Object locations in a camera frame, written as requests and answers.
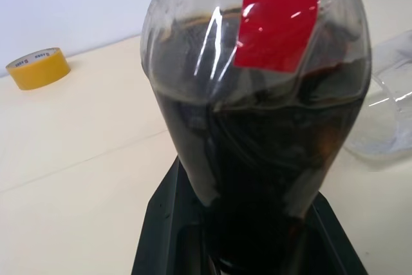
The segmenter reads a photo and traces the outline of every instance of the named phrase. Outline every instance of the black plastic holder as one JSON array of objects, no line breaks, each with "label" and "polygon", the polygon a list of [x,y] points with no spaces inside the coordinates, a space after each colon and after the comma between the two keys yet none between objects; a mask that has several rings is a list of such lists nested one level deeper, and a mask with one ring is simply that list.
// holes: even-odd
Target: black plastic holder
[{"label": "black plastic holder", "polygon": [[[132,275],[219,274],[210,271],[200,222],[198,199],[177,158],[147,206]],[[306,226],[311,233],[302,274],[368,274],[321,193]]]}]

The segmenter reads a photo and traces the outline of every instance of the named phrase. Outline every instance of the red tape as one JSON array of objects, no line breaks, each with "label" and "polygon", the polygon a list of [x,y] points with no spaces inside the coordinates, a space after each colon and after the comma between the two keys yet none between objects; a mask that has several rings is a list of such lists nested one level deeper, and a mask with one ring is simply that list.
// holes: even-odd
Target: red tape
[{"label": "red tape", "polygon": [[318,0],[243,0],[235,66],[295,72],[317,9]]}]

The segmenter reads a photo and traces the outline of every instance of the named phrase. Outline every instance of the tape roll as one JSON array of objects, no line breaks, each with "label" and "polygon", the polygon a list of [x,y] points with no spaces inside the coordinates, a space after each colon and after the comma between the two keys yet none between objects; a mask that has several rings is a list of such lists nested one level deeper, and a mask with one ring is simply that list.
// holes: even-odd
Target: tape roll
[{"label": "tape roll", "polygon": [[48,48],[11,62],[6,66],[21,90],[34,90],[49,85],[70,72],[60,48]]}]

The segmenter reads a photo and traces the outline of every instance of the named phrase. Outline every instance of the white tabletop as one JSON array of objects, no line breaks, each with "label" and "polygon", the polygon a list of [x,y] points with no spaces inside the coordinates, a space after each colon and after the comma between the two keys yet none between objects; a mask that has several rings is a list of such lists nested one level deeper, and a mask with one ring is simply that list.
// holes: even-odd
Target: white tabletop
[{"label": "white tabletop", "polygon": [[[364,0],[374,43],[412,28],[409,0]],[[0,274],[130,274],[146,205],[176,151],[139,38],[69,59],[35,91],[0,79]],[[322,192],[371,275],[412,270],[412,156],[342,150]]]}]

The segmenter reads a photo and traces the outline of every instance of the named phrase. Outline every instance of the brown liquid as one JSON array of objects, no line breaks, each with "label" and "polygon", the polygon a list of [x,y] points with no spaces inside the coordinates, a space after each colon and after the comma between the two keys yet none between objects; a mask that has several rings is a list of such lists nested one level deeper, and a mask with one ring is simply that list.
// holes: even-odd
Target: brown liquid
[{"label": "brown liquid", "polygon": [[[324,36],[333,41],[317,43],[309,72],[301,77],[230,65],[218,82],[238,29],[237,18],[224,21],[215,77],[211,79],[213,40],[198,64],[208,24],[186,21],[159,39],[150,63],[159,85],[178,79],[182,92],[174,96],[156,84],[154,91],[205,206],[212,259],[230,274],[257,269],[278,274],[361,108],[369,62],[318,67],[320,61],[328,62],[322,57],[343,59],[346,52],[344,31],[327,25]],[[194,76],[196,66],[200,69]],[[184,97],[190,92],[193,100]],[[201,93],[207,100],[197,102]]]}]

